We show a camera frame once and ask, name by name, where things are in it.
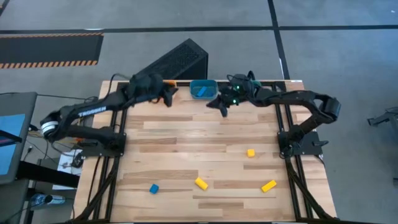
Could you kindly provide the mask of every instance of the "blue bowl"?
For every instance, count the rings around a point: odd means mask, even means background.
[[[192,98],[196,100],[212,100],[218,93],[218,85],[215,80],[192,80],[189,89]]]

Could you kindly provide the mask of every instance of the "wooden table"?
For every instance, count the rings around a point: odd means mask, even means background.
[[[301,81],[286,81],[286,86],[288,91],[303,90]],[[103,82],[100,97],[108,87],[109,82]],[[285,162],[279,158],[275,106],[256,108],[241,103],[232,106],[223,118],[205,104],[193,100],[188,87],[180,87],[171,108],[160,102],[129,109],[128,140],[119,165],[112,222],[295,220]],[[301,106],[291,106],[291,110],[295,123],[310,116]],[[110,119],[111,112],[97,114],[93,126],[109,126]],[[255,149],[256,156],[248,158],[247,149]],[[86,159],[83,164],[76,215],[86,207],[96,160]],[[314,156],[302,156],[302,160],[309,191],[335,216],[324,166]],[[206,191],[195,185],[197,177],[208,183]],[[260,188],[273,179],[277,186],[263,193]],[[152,184],[160,187],[156,195],[149,193]],[[297,191],[305,217],[302,195]],[[105,193],[100,218],[104,217],[107,198]]]

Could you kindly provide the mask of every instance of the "black computer case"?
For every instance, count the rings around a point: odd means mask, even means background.
[[[192,39],[187,39],[141,73],[159,73],[164,80],[206,80],[208,53]]]

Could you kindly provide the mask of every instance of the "hazard stripe tape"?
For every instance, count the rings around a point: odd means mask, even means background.
[[[67,61],[67,62],[29,62],[29,63],[0,63],[0,69],[5,68],[49,68],[97,65],[98,61]]]
[[[0,36],[0,38],[21,38],[21,37],[71,37],[71,36],[93,36],[93,35],[102,35],[102,36],[104,36],[104,33],[4,35],[4,36]]]

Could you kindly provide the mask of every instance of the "yellow cube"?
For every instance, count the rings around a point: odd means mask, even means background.
[[[276,186],[276,181],[272,180],[270,182],[268,182],[268,184],[264,185],[261,187],[261,190],[266,193],[268,190],[270,190],[271,188]]]
[[[204,182],[200,177],[198,177],[195,180],[195,184],[197,184],[198,187],[200,187],[202,190],[206,190],[207,187],[209,186],[208,184],[206,184],[206,182]]]
[[[248,157],[254,157],[255,154],[254,149],[248,149]]]

